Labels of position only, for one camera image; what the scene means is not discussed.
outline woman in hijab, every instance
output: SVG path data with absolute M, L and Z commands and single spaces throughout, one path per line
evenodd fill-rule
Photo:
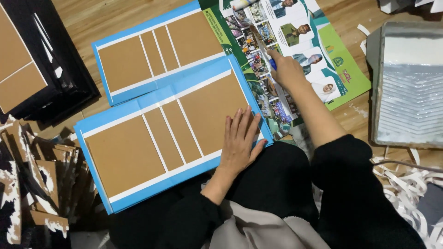
M 264 148 L 261 140 L 252 148 L 261 117 L 250 106 L 239 108 L 225 118 L 213 176 L 194 177 L 117 213 L 112 242 L 119 249 L 425 249 L 372 173 L 371 147 L 346 133 L 296 60 L 268 54 L 278 68 L 272 77 L 303 116 L 316 148 L 312 160 L 283 142 Z M 313 183 L 324 191 L 320 213 Z
M 332 93 L 337 89 L 337 86 L 330 82 L 314 82 L 311 84 L 311 86 L 317 96 L 323 101 L 323 103 L 331 101 L 332 99 L 330 97 Z

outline finger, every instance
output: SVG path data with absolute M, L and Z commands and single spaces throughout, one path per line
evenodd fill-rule
M 241 118 L 240 124 L 238 125 L 237 138 L 245 139 L 246 127 L 248 126 L 249 123 L 250 114 L 251 114 L 251 106 L 248 105 L 246 107 L 245 113 L 243 114 L 243 117 Z
M 251 156 L 249 156 L 249 162 L 250 163 L 255 161 L 255 159 L 258 157 L 258 155 L 261 153 L 261 151 L 263 151 L 263 148 L 264 148 L 264 146 L 266 145 L 267 142 L 268 142 L 267 139 L 262 139 L 262 140 L 260 140 L 256 144 L 254 149 L 252 149 L 252 151 L 251 151 Z
M 233 139 L 237 135 L 238 122 L 240 121 L 240 116 L 243 113 L 243 110 L 239 108 L 235 113 L 234 119 L 232 119 L 231 129 L 229 136 Z
M 229 139 L 229 132 L 231 130 L 231 117 L 226 116 L 225 120 L 225 142 Z
M 252 123 L 249 126 L 248 133 L 246 134 L 246 141 L 248 141 L 249 143 L 252 143 L 252 140 L 255 137 L 258 124 L 260 123 L 260 119 L 261 119 L 260 113 L 255 114 L 254 119 L 252 120 Z
M 277 71 L 275 71 L 274 69 L 271 69 L 271 77 L 277 80 Z
M 277 50 L 273 50 L 273 49 L 268 49 L 267 51 L 266 51 L 266 53 L 268 53 L 268 55 L 272 58 L 272 59 L 274 59 L 274 61 L 276 62 L 276 64 L 278 63 L 278 61 L 279 61 L 279 59 L 281 58 L 281 57 L 283 57 Z

